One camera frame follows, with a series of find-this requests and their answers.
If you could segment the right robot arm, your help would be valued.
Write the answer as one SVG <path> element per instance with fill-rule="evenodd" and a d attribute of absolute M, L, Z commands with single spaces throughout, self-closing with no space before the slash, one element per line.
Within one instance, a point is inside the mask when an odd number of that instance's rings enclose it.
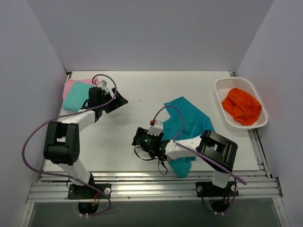
<path fill-rule="evenodd" d="M 150 129 L 139 127 L 132 145 L 160 162 L 200 157 L 214 169 L 210 183 L 212 193 L 221 195 L 227 190 L 238 149 L 235 142 L 212 130 L 205 130 L 202 135 L 186 140 L 164 140 L 163 137 L 162 129 L 155 126 Z"/>

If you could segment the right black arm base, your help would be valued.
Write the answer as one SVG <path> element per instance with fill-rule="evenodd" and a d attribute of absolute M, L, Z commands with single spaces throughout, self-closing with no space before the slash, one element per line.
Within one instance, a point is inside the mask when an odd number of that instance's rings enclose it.
<path fill-rule="evenodd" d="M 227 183 L 227 186 L 225 188 L 220 188 L 212 184 L 212 182 L 196 182 L 196 194 L 197 197 L 232 197 L 234 193 L 238 196 L 239 192 L 238 189 L 236 189 L 236 183 L 229 181 Z"/>

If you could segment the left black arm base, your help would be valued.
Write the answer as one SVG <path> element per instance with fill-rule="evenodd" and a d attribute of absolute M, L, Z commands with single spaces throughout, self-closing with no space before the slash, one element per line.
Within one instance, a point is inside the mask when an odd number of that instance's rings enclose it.
<path fill-rule="evenodd" d="M 102 191 L 106 196 L 110 198 L 111 187 L 112 187 L 111 184 L 101 183 L 101 184 L 96 184 L 94 187 Z M 67 198 L 69 200 L 94 199 L 97 193 L 98 192 L 96 190 L 90 187 L 71 184 L 69 186 L 69 192 Z"/>

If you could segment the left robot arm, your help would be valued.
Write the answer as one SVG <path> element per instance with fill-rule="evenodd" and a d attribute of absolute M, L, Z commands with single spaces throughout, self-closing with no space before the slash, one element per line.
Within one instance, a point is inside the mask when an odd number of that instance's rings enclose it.
<path fill-rule="evenodd" d="M 128 103 L 116 88 L 114 97 L 101 87 L 89 89 L 88 97 L 80 110 L 62 122 L 48 123 L 43 155 L 46 160 L 58 165 L 79 186 L 78 192 L 84 198 L 91 198 L 96 191 L 92 174 L 80 161 L 80 132 L 97 122 L 103 113 L 110 113 Z"/>

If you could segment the teal t shirt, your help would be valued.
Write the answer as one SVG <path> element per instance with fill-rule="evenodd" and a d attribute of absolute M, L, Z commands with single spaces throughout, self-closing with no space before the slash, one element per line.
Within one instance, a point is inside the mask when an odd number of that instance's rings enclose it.
<path fill-rule="evenodd" d="M 177 140 L 200 136 L 205 130 L 214 131 L 211 119 L 184 97 L 179 97 L 164 105 L 175 106 L 178 109 L 167 108 L 170 118 L 163 122 L 163 140 L 171 140 L 179 132 L 182 124 L 179 111 L 184 117 L 184 127 Z M 178 177 L 185 178 L 190 172 L 192 161 L 195 161 L 195 159 L 195 157 L 178 158 L 169 161 L 169 165 Z"/>

